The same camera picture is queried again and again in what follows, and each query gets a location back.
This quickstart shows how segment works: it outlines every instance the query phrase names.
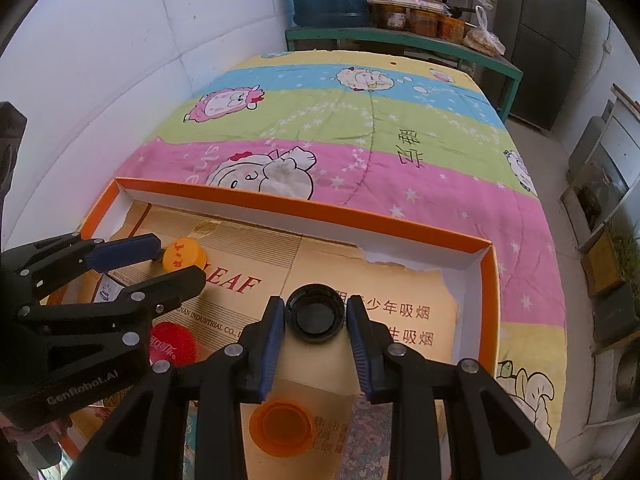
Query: cartoon sheep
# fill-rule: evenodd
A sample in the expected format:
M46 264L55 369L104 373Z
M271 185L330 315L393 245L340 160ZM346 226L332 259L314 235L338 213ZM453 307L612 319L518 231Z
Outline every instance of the cartoon sheep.
M545 398L554 400L555 395L554 386L549 378L540 372L528 376L524 368L514 375L513 362L503 361L498 363L498 377L495 380L548 441L551 426L548 422Z
M297 146L280 156L277 150L268 155L236 153L209 175L206 184L308 200L314 183L307 171L315 163L313 153Z
M218 92L204 95L184 116L184 122L196 121L203 123L210 119L217 119L240 110L255 110L258 102L264 99L264 92L259 86L253 88L226 88Z
M441 70L435 70L433 68L430 68L429 72L431 73L431 75L434 76L434 78L436 78L439 81L442 81L445 83L453 83L453 78L449 74L446 74Z
M511 166L511 171L513 171L513 174L518 177L520 185L530 193L538 196L538 194L536 193L536 188L533 187L533 182L531 181L531 177L529 176L529 171L527 171L527 168L525 167L520 154L513 150L504 150L504 155L506 155L507 161Z
M335 78L353 91L388 90L394 85L394 80L378 70L366 68L343 68Z

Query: orange bottle cap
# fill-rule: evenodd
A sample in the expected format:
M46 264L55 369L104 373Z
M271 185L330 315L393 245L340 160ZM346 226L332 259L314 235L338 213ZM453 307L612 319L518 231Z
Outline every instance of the orange bottle cap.
M253 412L249 434L266 454L290 458L311 449L316 425L306 408L293 400L268 400Z
M178 238L164 250L162 267L165 272L184 269L192 265L201 269L207 265L207 253L193 238Z

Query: red bottle cap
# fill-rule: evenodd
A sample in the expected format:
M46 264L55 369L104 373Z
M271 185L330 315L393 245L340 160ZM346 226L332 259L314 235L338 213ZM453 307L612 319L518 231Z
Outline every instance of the red bottle cap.
M174 366L190 365L196 361L196 339L185 327L163 321L151 329L149 360L166 359Z

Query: black refrigerator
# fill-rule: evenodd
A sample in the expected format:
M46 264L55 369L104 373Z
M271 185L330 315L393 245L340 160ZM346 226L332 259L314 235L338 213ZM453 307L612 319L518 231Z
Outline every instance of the black refrigerator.
M522 70L511 115L550 130L580 56L587 0L497 0L494 33ZM485 70L480 88L494 107L505 78Z

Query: white wall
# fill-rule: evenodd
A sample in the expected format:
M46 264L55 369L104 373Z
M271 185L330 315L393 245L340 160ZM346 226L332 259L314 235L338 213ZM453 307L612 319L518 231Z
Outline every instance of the white wall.
M574 79L551 131L570 155L587 122L604 111L607 100L614 100L610 92L616 83L633 99L640 99L640 65L614 23L609 41L612 46L598 76L590 83L602 58L602 44L607 37L609 15L597 2L587 0L586 22L582 48Z
M40 0L0 57L28 118L2 248L73 231L171 111L256 54L285 50L290 0Z

